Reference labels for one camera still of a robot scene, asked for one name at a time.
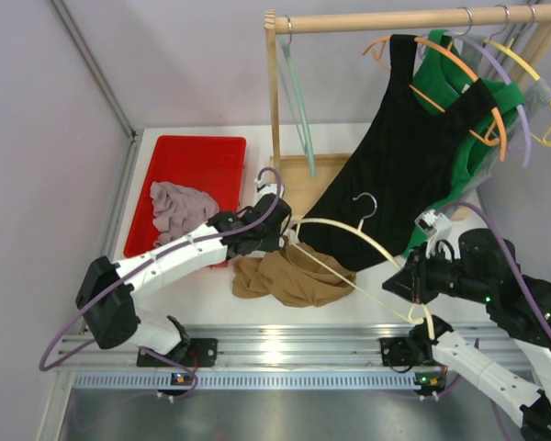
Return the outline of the tan tank top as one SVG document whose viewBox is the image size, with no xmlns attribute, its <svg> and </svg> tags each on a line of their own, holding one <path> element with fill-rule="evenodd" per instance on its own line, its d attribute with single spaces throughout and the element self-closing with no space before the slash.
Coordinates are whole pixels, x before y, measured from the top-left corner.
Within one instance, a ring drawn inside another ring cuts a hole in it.
<svg viewBox="0 0 551 441">
<path fill-rule="evenodd" d="M 292 308 L 322 307 L 354 291 L 356 273 L 309 245 L 287 244 L 262 257 L 233 264 L 232 294 L 240 299 L 273 296 Z"/>
</svg>

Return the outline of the grey tank top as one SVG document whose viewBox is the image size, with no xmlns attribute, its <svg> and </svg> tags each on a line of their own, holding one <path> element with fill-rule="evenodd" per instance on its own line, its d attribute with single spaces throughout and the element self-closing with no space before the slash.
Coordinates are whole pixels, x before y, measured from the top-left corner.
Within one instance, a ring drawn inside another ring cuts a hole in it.
<svg viewBox="0 0 551 441">
<path fill-rule="evenodd" d="M 541 108 L 551 104 L 550 87 L 545 80 L 537 78 L 530 87 L 522 91 L 506 74 L 495 57 L 488 52 L 483 39 L 464 38 L 460 58 L 472 70 L 477 70 L 481 59 L 486 58 L 500 74 L 499 81 L 486 80 L 484 84 L 503 116 L 507 137 L 512 139 L 517 131 L 523 133 L 525 140 L 523 167 L 526 168 L 531 158 L 533 142 L 536 140 L 529 128 L 529 119 L 534 117 Z M 497 148 L 489 147 L 474 136 L 469 136 L 459 147 L 452 173 L 452 184 L 455 187 L 477 187 L 488 179 L 498 156 Z"/>
</svg>

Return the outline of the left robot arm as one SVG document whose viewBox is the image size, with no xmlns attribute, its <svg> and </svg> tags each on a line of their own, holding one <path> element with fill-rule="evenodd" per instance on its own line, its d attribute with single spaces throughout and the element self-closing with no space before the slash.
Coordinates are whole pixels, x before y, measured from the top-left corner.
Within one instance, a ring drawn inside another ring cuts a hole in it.
<svg viewBox="0 0 551 441">
<path fill-rule="evenodd" d="M 88 267 L 75 300 L 97 346 L 108 350 L 131 343 L 170 365 L 184 362 L 191 346 L 185 327 L 171 315 L 141 311 L 140 304 L 203 267 L 255 251 L 277 250 L 282 223 L 290 213 L 275 189 L 264 192 L 242 215 L 222 211 L 151 252 L 117 262 L 97 258 Z"/>
</svg>

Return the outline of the black tank top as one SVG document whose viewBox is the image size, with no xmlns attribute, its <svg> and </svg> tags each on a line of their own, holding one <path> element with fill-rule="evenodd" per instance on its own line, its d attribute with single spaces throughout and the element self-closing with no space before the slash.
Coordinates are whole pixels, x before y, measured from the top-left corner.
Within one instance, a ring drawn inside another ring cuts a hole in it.
<svg viewBox="0 0 551 441">
<path fill-rule="evenodd" d="M 371 202 L 351 198 L 368 192 L 377 213 L 365 222 L 365 233 L 394 256 L 410 241 L 415 219 L 451 191 L 456 149 L 486 111 L 496 103 L 477 80 L 445 111 L 425 109 L 411 84 L 417 42 L 412 35 L 389 39 L 388 88 L 365 137 L 307 214 L 353 221 Z"/>
</svg>

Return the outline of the mauve tank top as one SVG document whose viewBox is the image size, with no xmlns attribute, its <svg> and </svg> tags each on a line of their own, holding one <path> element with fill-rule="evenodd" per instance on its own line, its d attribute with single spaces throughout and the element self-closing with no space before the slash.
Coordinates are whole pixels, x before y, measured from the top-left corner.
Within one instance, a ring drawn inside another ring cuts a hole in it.
<svg viewBox="0 0 551 441">
<path fill-rule="evenodd" d="M 219 213 L 219 204 L 208 193 L 167 181 L 153 182 L 150 197 L 157 231 L 154 248 L 181 238 Z"/>
</svg>

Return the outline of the aluminium table rail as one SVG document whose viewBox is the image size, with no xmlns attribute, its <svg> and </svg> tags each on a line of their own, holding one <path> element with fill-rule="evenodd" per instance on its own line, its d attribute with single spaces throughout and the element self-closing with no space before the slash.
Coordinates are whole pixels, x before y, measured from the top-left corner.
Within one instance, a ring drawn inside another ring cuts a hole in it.
<svg viewBox="0 0 551 441">
<path fill-rule="evenodd" d="M 439 367 L 385 367 L 381 339 L 405 325 L 358 327 L 192 326 L 217 344 L 196 352 L 188 372 L 138 367 L 138 350 L 89 345 L 54 370 L 64 387 L 84 390 L 417 390 Z"/>
</svg>

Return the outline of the mint green hanger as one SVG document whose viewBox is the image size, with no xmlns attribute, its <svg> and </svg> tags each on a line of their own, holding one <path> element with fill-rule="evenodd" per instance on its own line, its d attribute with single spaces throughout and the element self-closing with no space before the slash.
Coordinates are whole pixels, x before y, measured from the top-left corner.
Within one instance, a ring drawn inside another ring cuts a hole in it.
<svg viewBox="0 0 551 441">
<path fill-rule="evenodd" d="M 298 78 L 297 67 L 292 58 L 290 49 L 293 40 L 293 25 L 290 16 L 286 15 L 286 20 L 288 37 L 276 37 L 276 41 L 284 56 L 284 63 L 278 62 L 277 69 L 287 100 L 288 110 L 290 111 L 290 115 L 297 130 L 300 146 L 308 162 L 309 175 L 311 178 L 315 178 L 317 176 L 316 161 L 313 152 L 307 110 L 302 87 Z"/>
</svg>

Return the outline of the red plastic bin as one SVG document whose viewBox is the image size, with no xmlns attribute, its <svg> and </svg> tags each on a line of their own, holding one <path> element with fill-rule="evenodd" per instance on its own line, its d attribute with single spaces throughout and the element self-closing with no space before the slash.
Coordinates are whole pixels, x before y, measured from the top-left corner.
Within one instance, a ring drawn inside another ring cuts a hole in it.
<svg viewBox="0 0 551 441">
<path fill-rule="evenodd" d="M 243 137 L 163 135 L 155 143 L 123 255 L 150 251 L 156 239 L 150 187 L 170 182 L 208 193 L 222 211 L 239 207 L 246 140 Z"/>
</svg>

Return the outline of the green tank top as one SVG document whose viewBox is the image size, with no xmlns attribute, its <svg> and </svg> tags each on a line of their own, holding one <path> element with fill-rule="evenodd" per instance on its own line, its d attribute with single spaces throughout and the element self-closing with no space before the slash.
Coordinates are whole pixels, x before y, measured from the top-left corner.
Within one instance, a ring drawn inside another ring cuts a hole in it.
<svg viewBox="0 0 551 441">
<path fill-rule="evenodd" d="M 449 58 L 443 56 L 443 54 L 438 51 L 428 48 L 422 64 L 413 77 L 412 84 L 432 99 L 433 102 L 437 103 L 437 105 L 447 108 L 454 104 L 455 101 L 462 96 L 470 86 L 473 85 L 473 82 Z M 468 134 L 467 138 L 469 136 L 474 136 L 477 138 L 477 135 L 482 137 L 486 136 L 489 131 L 489 125 L 492 121 L 493 117 L 491 116 L 491 112 L 488 110 L 483 114 L 482 119 L 478 121 L 478 124 L 473 131 Z M 455 159 L 457 157 L 460 145 L 465 140 L 466 139 L 461 141 L 458 145 Z M 431 205 L 433 209 L 438 209 L 448 203 L 465 199 L 470 192 L 477 188 L 470 186 L 455 187 L 452 184 L 453 168 L 454 165 L 451 170 L 451 191 L 445 198 L 435 200 Z"/>
</svg>

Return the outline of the cream hanger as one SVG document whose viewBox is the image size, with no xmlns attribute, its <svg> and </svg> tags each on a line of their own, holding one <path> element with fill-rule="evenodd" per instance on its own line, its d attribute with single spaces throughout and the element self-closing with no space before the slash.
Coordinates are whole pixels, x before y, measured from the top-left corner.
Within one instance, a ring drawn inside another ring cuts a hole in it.
<svg viewBox="0 0 551 441">
<path fill-rule="evenodd" d="M 377 213 L 377 199 L 368 192 L 362 192 L 351 200 L 354 203 L 371 202 L 373 207 L 348 222 L 335 217 L 325 219 L 315 213 L 307 214 L 294 224 L 294 246 L 314 262 L 322 264 L 324 257 L 329 256 L 352 272 L 361 272 L 385 261 L 402 269 L 403 265 L 390 251 L 365 233 L 365 222 L 371 221 Z"/>
</svg>

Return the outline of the wooden clothes rack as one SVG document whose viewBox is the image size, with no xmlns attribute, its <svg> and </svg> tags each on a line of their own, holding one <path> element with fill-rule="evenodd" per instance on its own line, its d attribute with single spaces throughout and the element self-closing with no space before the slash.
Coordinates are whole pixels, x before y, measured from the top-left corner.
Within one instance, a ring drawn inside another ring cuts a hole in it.
<svg viewBox="0 0 551 441">
<path fill-rule="evenodd" d="M 472 29 L 480 26 L 536 24 L 537 28 L 521 52 L 521 59 L 535 67 L 551 48 L 551 3 L 535 6 L 486 6 L 427 9 L 342 15 L 279 17 L 264 13 L 267 75 L 273 154 L 270 164 L 282 176 L 293 219 L 301 219 L 341 170 L 347 153 L 317 154 L 314 157 L 283 155 L 280 151 L 277 38 L 299 34 L 405 30 L 427 28 Z"/>
</svg>

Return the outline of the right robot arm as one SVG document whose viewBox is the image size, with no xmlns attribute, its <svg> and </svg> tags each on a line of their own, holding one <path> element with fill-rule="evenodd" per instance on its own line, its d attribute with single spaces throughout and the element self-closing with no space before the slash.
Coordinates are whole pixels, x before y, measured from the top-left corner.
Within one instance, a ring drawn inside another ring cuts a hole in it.
<svg viewBox="0 0 551 441">
<path fill-rule="evenodd" d="M 458 248 L 455 259 L 412 248 L 383 289 L 421 306 L 441 294 L 483 305 L 525 354 L 538 381 L 517 379 L 435 315 L 409 332 L 410 353 L 419 364 L 445 365 L 473 384 L 509 415 L 524 439 L 551 440 L 551 283 L 521 274 L 514 245 L 488 229 L 462 233 Z"/>
</svg>

